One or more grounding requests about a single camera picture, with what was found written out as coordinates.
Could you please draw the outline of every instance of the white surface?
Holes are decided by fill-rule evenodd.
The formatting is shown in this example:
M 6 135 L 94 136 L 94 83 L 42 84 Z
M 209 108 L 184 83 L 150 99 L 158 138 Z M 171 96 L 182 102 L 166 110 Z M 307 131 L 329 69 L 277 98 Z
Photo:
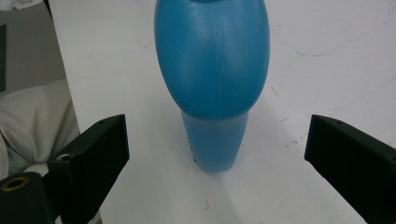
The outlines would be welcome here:
M 154 0 L 51 0 L 78 124 L 124 113 L 131 160 L 104 223 L 364 223 L 303 159 L 311 114 L 396 146 L 392 0 L 266 1 L 271 62 L 232 170 L 194 164 L 158 66 Z

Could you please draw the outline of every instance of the blue plastic container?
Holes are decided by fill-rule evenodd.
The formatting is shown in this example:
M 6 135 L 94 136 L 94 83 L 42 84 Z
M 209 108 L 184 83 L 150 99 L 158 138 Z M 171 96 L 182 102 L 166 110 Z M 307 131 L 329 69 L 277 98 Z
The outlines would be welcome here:
M 268 70 L 264 2 L 158 0 L 154 25 L 163 79 L 183 111 L 197 164 L 229 169 Z

